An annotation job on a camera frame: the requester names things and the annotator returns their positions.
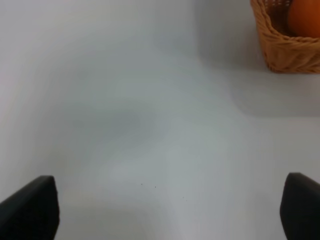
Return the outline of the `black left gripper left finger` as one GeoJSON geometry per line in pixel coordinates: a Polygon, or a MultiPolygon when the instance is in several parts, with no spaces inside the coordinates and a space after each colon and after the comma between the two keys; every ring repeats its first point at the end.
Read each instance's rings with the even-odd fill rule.
{"type": "Polygon", "coordinates": [[[55,178],[42,175],[0,203],[2,240],[53,240],[60,224],[55,178]]]}

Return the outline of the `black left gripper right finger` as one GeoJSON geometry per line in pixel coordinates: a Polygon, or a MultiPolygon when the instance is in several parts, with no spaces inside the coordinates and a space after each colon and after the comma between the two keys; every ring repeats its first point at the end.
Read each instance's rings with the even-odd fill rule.
{"type": "Polygon", "coordinates": [[[320,184],[302,173],[289,173],[284,183],[279,214],[288,240],[318,240],[320,184]]]}

